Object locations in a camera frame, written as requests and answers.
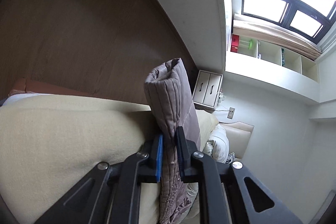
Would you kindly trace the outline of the green item in shelf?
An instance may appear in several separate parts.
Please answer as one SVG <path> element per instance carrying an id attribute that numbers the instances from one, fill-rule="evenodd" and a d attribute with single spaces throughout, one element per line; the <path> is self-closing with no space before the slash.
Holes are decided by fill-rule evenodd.
<path id="1" fill-rule="evenodd" d="M 281 48 L 281 66 L 285 66 L 285 49 Z"/>

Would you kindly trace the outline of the beige bed sheet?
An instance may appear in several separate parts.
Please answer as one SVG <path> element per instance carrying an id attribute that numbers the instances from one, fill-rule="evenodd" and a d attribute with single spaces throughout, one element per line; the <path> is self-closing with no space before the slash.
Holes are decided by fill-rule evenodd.
<path id="1" fill-rule="evenodd" d="M 1 107 L 1 223 L 34 223 L 97 163 L 124 161 L 158 131 L 147 105 L 9 98 Z"/>

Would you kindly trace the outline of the mauve quilted puffer jacket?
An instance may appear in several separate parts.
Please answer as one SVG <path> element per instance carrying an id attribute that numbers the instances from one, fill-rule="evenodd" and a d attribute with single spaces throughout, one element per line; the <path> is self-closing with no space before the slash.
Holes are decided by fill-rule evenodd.
<path id="1" fill-rule="evenodd" d="M 151 112 L 163 133 L 163 165 L 160 223 L 176 223 L 191 205 L 187 185 L 181 181 L 175 133 L 183 128 L 185 138 L 201 146 L 198 118 L 185 66 L 181 58 L 169 60 L 147 76 L 144 91 Z"/>

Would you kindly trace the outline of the white bedside drawer cabinet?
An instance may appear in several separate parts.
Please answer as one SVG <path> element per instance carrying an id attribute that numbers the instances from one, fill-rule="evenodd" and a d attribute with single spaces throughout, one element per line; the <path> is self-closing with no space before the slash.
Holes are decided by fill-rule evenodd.
<path id="1" fill-rule="evenodd" d="M 215 111 L 222 93 L 223 75 L 200 70 L 193 91 L 193 103 L 197 108 Z"/>

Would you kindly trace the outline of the wall power socket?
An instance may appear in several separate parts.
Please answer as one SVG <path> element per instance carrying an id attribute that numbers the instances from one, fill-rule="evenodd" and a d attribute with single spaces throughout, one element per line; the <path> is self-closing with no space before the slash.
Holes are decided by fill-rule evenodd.
<path id="1" fill-rule="evenodd" d="M 228 119 L 233 119 L 234 113 L 235 113 L 235 108 L 233 108 L 233 107 L 229 108 L 227 118 Z"/>

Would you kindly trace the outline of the zebra print pillow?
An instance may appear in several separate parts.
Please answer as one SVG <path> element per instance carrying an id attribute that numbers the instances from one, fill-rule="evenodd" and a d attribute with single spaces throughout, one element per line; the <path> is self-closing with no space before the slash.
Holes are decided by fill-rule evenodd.
<path id="1" fill-rule="evenodd" d="M 235 160 L 235 153 L 234 152 L 229 153 L 226 159 L 226 164 L 231 164 L 234 162 L 234 160 Z"/>

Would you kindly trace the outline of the white folded duvet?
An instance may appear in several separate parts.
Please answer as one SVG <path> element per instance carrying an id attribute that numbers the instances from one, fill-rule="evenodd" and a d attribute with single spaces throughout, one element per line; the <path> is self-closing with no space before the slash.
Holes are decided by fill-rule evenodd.
<path id="1" fill-rule="evenodd" d="M 217 124 L 211 132 L 203 152 L 220 163 L 226 163 L 230 151 L 230 143 L 225 129 Z"/>

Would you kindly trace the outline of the white wall shelf unit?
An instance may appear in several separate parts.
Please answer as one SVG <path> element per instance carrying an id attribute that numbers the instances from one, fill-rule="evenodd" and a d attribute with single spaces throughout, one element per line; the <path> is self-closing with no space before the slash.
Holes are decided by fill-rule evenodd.
<path id="1" fill-rule="evenodd" d="M 319 103 L 318 64 L 282 46 L 253 40 L 251 50 L 240 48 L 238 53 L 226 53 L 225 77 L 249 85 L 272 90 L 307 104 Z M 285 49 L 285 66 L 281 66 L 281 48 Z"/>

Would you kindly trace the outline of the green stand on shelf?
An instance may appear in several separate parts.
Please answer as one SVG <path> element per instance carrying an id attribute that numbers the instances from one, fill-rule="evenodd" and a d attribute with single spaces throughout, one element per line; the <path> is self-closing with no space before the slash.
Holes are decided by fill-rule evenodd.
<path id="1" fill-rule="evenodd" d="M 253 48 L 253 40 L 240 40 L 239 47 L 251 50 Z"/>

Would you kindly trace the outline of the red box on shelf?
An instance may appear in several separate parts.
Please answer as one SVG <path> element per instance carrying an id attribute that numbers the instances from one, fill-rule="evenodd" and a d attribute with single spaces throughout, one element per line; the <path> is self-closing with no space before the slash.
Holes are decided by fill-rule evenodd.
<path id="1" fill-rule="evenodd" d="M 240 44 L 240 37 L 238 35 L 232 34 L 232 38 L 231 38 L 231 52 L 238 53 L 239 44 Z"/>

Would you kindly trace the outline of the beige curtain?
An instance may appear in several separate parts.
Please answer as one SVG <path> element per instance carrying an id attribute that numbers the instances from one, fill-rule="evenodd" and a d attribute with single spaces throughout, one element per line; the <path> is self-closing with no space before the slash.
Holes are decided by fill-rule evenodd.
<path id="1" fill-rule="evenodd" d="M 232 30 L 235 35 L 270 42 L 288 48 L 313 61 L 322 54 L 321 50 L 307 38 L 266 20 L 235 14 Z"/>

